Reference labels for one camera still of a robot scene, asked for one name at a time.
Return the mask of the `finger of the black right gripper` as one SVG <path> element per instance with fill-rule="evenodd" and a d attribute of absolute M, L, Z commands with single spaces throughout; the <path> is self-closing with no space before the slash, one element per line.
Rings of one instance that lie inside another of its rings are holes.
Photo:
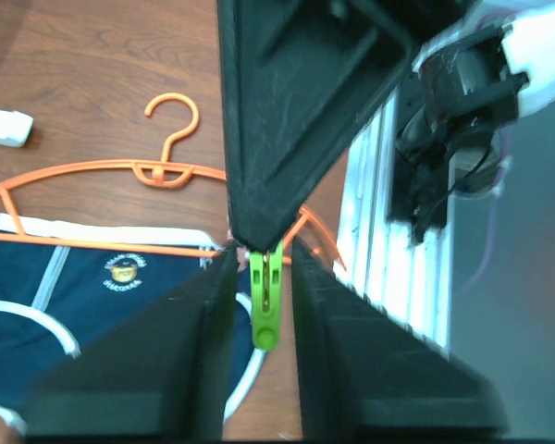
<path fill-rule="evenodd" d="M 217 5 L 235 238 L 272 250 L 366 123 L 417 41 L 414 1 L 221 1 Z"/>

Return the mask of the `navy blue underwear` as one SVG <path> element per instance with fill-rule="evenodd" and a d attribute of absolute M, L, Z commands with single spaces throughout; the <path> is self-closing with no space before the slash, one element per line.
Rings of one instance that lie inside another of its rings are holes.
<path fill-rule="evenodd" d="M 97 227 L 26 217 L 34 236 L 189 247 L 196 257 L 0 241 L 0 418 L 18 431 L 33 382 L 65 356 L 210 264 L 217 249 L 188 228 Z"/>

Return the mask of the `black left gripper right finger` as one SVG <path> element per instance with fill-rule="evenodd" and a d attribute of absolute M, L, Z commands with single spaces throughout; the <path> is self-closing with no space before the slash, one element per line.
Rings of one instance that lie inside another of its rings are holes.
<path fill-rule="evenodd" d="M 494 439 L 492 384 L 347 288 L 302 240 L 292 306 L 306 439 Z"/>

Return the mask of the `green clothespin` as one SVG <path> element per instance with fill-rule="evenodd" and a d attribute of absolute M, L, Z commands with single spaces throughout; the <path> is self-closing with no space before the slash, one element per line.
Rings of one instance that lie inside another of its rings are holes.
<path fill-rule="evenodd" d="M 279 343 L 283 246 L 273 252 L 250 254 L 253 345 L 263 351 Z"/>

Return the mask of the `orange plastic hanger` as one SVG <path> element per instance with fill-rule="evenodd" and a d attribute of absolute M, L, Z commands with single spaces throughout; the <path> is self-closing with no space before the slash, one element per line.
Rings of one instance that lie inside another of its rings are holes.
<path fill-rule="evenodd" d="M 136 108 L 129 122 L 76 122 L 50 110 L 62 127 L 34 131 L 24 149 L 0 148 L 0 213 L 14 217 L 13 241 L 53 245 L 32 234 L 28 217 L 122 227 L 94 238 L 68 230 L 69 246 L 161 253 L 136 227 L 193 228 L 225 242 L 227 209 L 222 124 L 205 121 L 180 92 L 165 92 Z"/>

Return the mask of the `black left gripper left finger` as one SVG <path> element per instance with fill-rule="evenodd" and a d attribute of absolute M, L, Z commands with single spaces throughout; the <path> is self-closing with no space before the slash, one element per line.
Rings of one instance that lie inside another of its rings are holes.
<path fill-rule="evenodd" d="M 41 380 L 27 439 L 220 439 L 229 395 L 236 250 L 163 293 Z"/>

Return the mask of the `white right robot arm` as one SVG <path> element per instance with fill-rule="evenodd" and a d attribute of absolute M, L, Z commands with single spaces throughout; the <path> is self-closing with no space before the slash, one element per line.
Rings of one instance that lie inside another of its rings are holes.
<path fill-rule="evenodd" d="M 217 5 L 228 214 L 268 252 L 390 94 L 419 81 L 393 132 L 413 168 L 404 198 L 420 243 L 449 198 L 436 170 L 555 100 L 555 4 L 456 32 L 469 1 L 221 1 Z"/>

